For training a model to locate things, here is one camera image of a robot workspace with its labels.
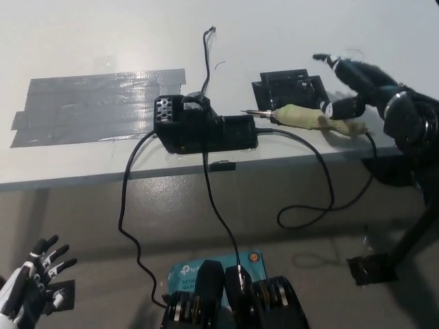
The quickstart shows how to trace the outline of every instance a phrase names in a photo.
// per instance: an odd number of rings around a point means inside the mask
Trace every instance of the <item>table surface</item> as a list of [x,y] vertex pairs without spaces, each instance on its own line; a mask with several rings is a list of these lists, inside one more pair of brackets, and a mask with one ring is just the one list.
[[[379,65],[397,81],[439,97],[439,7],[411,0],[55,0],[11,1],[0,12],[0,190],[45,188],[121,180],[137,140],[10,148],[17,111],[24,109],[29,81],[37,77],[181,69],[182,93],[199,90],[205,78],[202,33],[210,26],[212,71],[208,96],[219,114],[256,108],[251,82],[259,73],[307,69],[329,93],[348,93],[312,54],[327,52]],[[369,109],[361,118],[379,153],[396,152],[381,119]],[[268,127],[265,119],[257,126]],[[329,160],[371,154],[365,138],[282,129],[297,133]],[[303,145],[261,136],[251,151],[210,154],[209,161],[237,162],[237,169],[312,161]],[[168,154],[153,140],[132,169],[133,178],[198,173],[200,155]]]

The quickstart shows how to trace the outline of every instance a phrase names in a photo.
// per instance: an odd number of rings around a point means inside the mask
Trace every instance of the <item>black metal stand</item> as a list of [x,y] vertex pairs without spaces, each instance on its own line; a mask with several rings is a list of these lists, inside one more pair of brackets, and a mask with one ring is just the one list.
[[431,200],[421,218],[410,228],[389,253],[388,264],[397,267],[407,256],[424,233],[439,217],[439,202]]
[[439,200],[433,198],[420,219],[404,234],[390,253],[348,259],[352,277],[357,285],[398,280],[396,267],[402,263],[437,218],[439,218]]

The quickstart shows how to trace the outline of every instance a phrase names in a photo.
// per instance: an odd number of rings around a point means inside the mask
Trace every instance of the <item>gray floor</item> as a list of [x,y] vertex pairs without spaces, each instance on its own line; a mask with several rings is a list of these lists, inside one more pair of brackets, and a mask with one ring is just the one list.
[[[356,194],[368,176],[358,162],[329,167],[337,204]],[[276,226],[278,209],[328,203],[317,164],[214,173],[211,183],[240,247],[261,249],[268,275],[291,280],[312,328],[439,328],[439,229],[402,266],[399,282],[356,287],[345,261],[388,250],[423,209],[415,189],[374,182],[352,208],[312,228],[285,232]],[[39,328],[158,328],[163,310],[150,302],[151,280],[136,266],[131,242],[117,231],[120,191],[115,183],[0,194],[0,273],[8,276],[38,237],[54,233],[79,259],[59,277],[76,279],[75,310],[42,318]],[[143,245],[143,262],[158,278],[158,296],[167,290],[174,263],[232,252],[203,176],[138,180],[128,194],[125,227]],[[314,215],[291,211],[285,220],[300,223]]]

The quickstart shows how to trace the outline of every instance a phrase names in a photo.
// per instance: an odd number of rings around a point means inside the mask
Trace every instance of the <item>gray duct tape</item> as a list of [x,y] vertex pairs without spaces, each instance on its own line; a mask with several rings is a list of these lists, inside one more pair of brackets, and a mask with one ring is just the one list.
[[154,100],[185,83],[184,69],[31,80],[11,147],[138,138],[152,129]]

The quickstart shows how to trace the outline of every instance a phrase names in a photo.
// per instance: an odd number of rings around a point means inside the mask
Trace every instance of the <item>power cord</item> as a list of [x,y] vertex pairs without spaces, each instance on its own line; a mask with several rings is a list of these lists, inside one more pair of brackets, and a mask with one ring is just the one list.
[[129,238],[132,242],[134,242],[134,244],[136,245],[136,249],[137,249],[137,258],[136,258],[137,265],[140,266],[140,268],[142,268],[142,270],[144,270],[152,279],[152,292],[151,292],[152,302],[155,305],[166,308],[166,305],[160,303],[155,298],[156,289],[157,289],[157,279],[156,279],[156,276],[141,262],[142,247],[140,246],[139,241],[136,238],[134,238],[130,233],[126,232],[122,227],[123,217],[125,216],[125,207],[126,207],[126,189],[128,186],[128,178],[130,177],[132,163],[134,162],[136,154],[140,150],[140,148],[144,144],[144,142],[154,134],[155,134],[155,131],[152,130],[151,132],[148,132],[144,137],[142,137],[142,139],[137,143],[136,147],[132,150],[130,158],[126,164],[126,168],[125,168],[125,172],[123,174],[123,180],[122,180],[121,212],[119,215],[118,229],[119,229],[120,233],[122,233],[124,236]]
[[[292,132],[287,132],[285,130],[270,129],[270,128],[265,129],[264,128],[264,129],[258,129],[257,132],[258,132],[258,134],[280,134],[283,136],[287,136],[287,137],[294,139],[295,141],[302,143],[303,145],[307,146],[308,148],[310,148],[310,150],[313,151],[314,154],[316,155],[319,163],[322,165],[324,174],[325,174],[327,182],[328,182],[328,188],[329,188],[329,194],[331,197],[331,201],[330,201],[329,206],[327,208],[308,206],[308,205],[302,205],[302,204],[292,204],[290,206],[286,206],[286,207],[282,208],[278,212],[278,214],[276,216],[277,224],[285,230],[299,230],[301,228],[307,228],[307,227],[317,223],[319,220],[321,220],[328,212],[339,211],[339,210],[343,210],[343,209],[346,209],[346,208],[352,206],[364,195],[364,193],[368,190],[370,184],[373,181],[374,176],[373,176],[373,174],[371,174],[370,177],[368,178],[366,184],[360,190],[360,192],[357,194],[356,197],[354,197],[352,200],[350,200],[349,202],[347,202],[346,204],[344,204],[342,206],[334,207],[335,195],[334,195],[334,189],[333,189],[333,185],[332,185],[332,181],[331,181],[331,176],[329,174],[328,168],[323,160],[322,155],[318,152],[318,150],[315,147],[313,147],[305,139],[297,136],[296,134],[293,134]],[[366,133],[366,137],[368,138],[368,140],[370,141],[370,144],[372,145],[373,157],[376,160],[377,159],[377,145],[375,144],[375,141],[373,140],[372,136],[369,133]],[[281,222],[282,214],[285,211],[287,211],[289,209],[293,209],[293,208],[316,210],[316,211],[322,211],[323,213],[320,214],[319,216],[317,216],[315,219],[313,219],[305,224],[301,224],[301,225],[297,225],[297,226],[286,226],[286,225],[282,224],[282,222]]]
[[[205,31],[203,33],[203,46],[204,46],[204,62],[206,64],[206,79],[202,85],[201,88],[201,93],[203,95],[205,95],[206,93],[206,89],[207,86],[209,85],[209,81],[211,78],[211,69],[209,66],[209,48],[207,45],[207,38],[214,33],[216,30],[216,28],[214,26],[212,26],[210,29],[208,29],[207,31]],[[209,164],[208,164],[208,157],[209,157],[209,153],[206,150],[206,145],[204,145],[204,150],[202,152],[202,157],[203,157],[203,170],[204,170],[204,178],[206,179],[206,185],[207,185],[207,192],[209,194],[209,201],[211,202],[213,211],[215,212],[215,214],[217,215],[219,221],[221,222],[221,224],[224,226],[224,228],[227,231],[227,234],[229,235],[232,244],[233,244],[233,248],[235,249],[235,253],[236,253],[236,263],[237,265],[241,264],[241,259],[239,258],[239,250],[238,250],[238,245],[236,243],[235,237],[233,236],[232,231],[230,230],[230,228],[227,226],[226,222],[222,219],[220,212],[217,209],[217,206],[215,205],[215,202],[213,201],[213,196],[212,196],[212,189],[211,189],[211,182],[209,180]]]

